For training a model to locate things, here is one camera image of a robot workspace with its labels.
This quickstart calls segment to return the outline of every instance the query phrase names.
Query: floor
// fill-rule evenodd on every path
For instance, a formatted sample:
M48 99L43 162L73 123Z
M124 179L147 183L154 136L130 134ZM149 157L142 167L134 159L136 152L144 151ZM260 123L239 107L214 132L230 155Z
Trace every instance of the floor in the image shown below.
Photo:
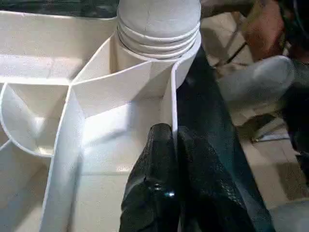
M201 22L203 46L211 66L226 60L244 43L243 36L238 33L234 42L226 47L237 27L234 18L232 14L225 13L203 19ZM250 50L246 46L230 65L217 68L217 73L218 76L226 75L252 63ZM239 124L254 115L253 111L243 113L242 122ZM289 140L253 144L253 126L250 123L238 127L238 130L242 147L268 209L309 198L309 188L305 185L305 177L296 160L297 153ZM280 128L279 132L286 132L285 128Z

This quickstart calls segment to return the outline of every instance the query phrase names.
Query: plastic compartment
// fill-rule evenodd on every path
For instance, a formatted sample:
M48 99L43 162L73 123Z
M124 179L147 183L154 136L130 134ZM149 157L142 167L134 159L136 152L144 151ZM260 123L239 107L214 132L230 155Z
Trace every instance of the plastic compartment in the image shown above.
M117 32L97 50L74 80L75 83L117 73L145 62L121 45Z
M127 177L150 127L159 122L172 126L177 120L170 73L165 88L156 91L151 73L152 63L146 62L72 87L51 167L42 232L68 226L69 231L118 231Z
M52 156L67 92L67 86L5 84L0 120L12 142L30 154Z
M0 11L0 81L70 82L117 20Z
M1 232L38 232L48 170L11 141L0 148Z

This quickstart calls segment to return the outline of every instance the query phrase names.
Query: black fabric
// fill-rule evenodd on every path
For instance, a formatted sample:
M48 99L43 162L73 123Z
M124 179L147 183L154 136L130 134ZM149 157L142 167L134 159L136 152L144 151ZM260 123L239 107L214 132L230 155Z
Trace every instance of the black fabric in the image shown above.
M177 90L183 229L274 232L205 57L200 49Z
M288 126L293 148L309 156L309 89L292 86L283 96L282 116Z
M119 232L176 232L178 165L170 126L154 125L133 167L121 205Z
M309 187L309 156L308 155L296 155L297 161L300 165L301 170L303 171L306 184Z
M0 0L0 10L46 15L115 17L119 0Z

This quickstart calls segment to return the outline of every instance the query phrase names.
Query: white plastic part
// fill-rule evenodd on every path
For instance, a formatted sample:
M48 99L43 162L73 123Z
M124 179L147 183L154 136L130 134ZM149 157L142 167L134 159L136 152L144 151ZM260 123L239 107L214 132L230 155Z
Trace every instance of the white plastic part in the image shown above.
M150 127L176 135L199 32L180 58L158 60L126 48L116 23L0 11L3 231L117 231Z
M295 79L294 65L284 56L264 59L218 80L218 85L232 112L274 103Z
M6 84L0 121L12 142L37 156L51 156L67 86Z
M0 11L0 82L68 84L115 31L117 19Z
M199 0L120 0L118 35L142 56L177 58L194 44L200 14Z
M48 171L40 159L11 141L0 148L0 228L38 231Z

